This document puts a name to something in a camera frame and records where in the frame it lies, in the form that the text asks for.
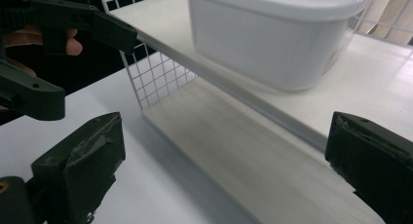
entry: wire mesh panel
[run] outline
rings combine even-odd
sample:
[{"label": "wire mesh panel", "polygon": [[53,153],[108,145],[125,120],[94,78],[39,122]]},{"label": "wire mesh panel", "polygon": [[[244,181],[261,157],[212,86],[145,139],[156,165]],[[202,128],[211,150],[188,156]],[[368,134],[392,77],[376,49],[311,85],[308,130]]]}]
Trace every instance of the wire mesh panel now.
[{"label": "wire mesh panel", "polygon": [[[102,0],[102,3],[105,12],[109,12],[140,1],[143,0]],[[121,57],[140,109],[149,107],[196,77],[195,73],[145,43],[137,41],[136,45],[131,56],[121,52]]]},{"label": "wire mesh panel", "polygon": [[361,17],[359,33],[399,45],[412,45],[412,0],[375,0]]}]

